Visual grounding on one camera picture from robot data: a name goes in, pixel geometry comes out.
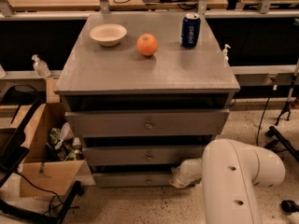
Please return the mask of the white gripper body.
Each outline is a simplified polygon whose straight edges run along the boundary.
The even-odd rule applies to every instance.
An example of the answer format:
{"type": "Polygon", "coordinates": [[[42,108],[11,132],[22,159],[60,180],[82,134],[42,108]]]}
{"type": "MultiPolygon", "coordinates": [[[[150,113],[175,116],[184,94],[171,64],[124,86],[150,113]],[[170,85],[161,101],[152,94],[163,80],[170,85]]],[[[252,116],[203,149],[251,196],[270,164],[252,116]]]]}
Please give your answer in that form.
{"type": "Polygon", "coordinates": [[[178,189],[186,188],[194,181],[202,178],[202,160],[187,159],[180,166],[171,169],[170,184],[178,189]]]}

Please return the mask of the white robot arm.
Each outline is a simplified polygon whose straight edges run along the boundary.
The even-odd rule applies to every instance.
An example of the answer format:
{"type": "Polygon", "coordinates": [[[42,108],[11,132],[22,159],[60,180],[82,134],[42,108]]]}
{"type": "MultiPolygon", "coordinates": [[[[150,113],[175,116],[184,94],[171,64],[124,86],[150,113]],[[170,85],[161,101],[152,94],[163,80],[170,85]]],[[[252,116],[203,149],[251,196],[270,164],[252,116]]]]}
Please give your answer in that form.
{"type": "Polygon", "coordinates": [[[273,151],[231,139],[216,139],[203,156],[172,170],[171,184],[201,180],[206,224],[263,224],[254,189],[281,184],[285,166],[273,151]]]}

